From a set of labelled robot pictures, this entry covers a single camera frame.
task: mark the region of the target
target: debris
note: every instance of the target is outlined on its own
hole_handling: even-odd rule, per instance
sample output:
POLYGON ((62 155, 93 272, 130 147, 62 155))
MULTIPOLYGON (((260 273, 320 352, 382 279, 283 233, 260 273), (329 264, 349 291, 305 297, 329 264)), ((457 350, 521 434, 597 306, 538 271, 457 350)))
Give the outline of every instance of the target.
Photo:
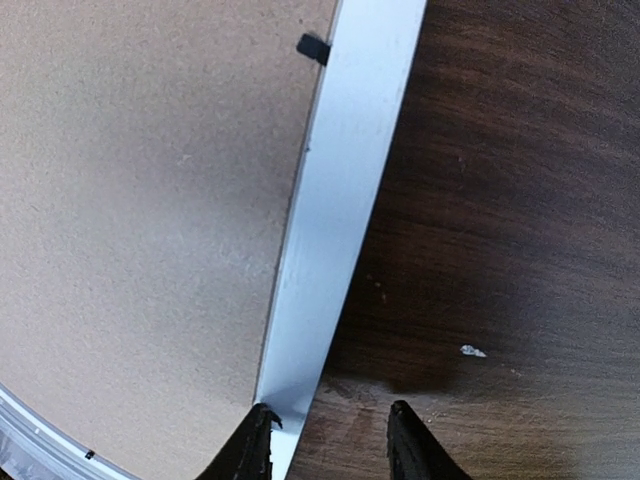
POLYGON ((486 353, 484 353, 479 348, 474 347, 473 345, 463 345, 462 347, 460 347, 460 351, 462 352, 463 355, 468 355, 471 357, 487 358, 486 353))

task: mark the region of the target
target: wooden table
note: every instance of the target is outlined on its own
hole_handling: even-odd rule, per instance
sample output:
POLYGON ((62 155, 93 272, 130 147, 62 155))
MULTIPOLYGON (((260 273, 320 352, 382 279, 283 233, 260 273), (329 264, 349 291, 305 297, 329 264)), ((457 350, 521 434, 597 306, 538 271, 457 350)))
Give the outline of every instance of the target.
POLYGON ((290 478, 387 479, 397 398, 475 479, 638 478, 639 55, 634 2, 430 2, 290 478))

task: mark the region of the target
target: wood grain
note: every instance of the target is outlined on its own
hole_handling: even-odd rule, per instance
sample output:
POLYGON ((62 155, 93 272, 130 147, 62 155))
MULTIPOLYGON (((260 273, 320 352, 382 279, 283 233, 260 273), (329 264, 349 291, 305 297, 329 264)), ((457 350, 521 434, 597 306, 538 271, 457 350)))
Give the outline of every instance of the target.
POLYGON ((397 398, 477 480, 640 476, 639 50, 635 2, 430 2, 289 478, 387 479, 397 398))

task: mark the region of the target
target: brown fiberboard panel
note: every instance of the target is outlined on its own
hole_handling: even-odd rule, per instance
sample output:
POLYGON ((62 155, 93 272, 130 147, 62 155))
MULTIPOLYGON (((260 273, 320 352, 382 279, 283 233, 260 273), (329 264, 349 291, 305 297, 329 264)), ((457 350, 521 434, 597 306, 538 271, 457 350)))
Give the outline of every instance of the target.
POLYGON ((0 382, 144 478, 247 412, 330 2, 0 5, 0 382))

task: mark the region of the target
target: black tab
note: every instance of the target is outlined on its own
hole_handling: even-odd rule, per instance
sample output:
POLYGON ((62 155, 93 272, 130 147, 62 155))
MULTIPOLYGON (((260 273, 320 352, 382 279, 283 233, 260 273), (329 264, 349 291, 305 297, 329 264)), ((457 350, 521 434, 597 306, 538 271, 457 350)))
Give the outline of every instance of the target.
POLYGON ((327 62, 329 61, 331 47, 321 38, 305 33, 300 38, 296 50, 305 57, 309 57, 311 60, 316 60, 320 65, 326 67, 327 62))

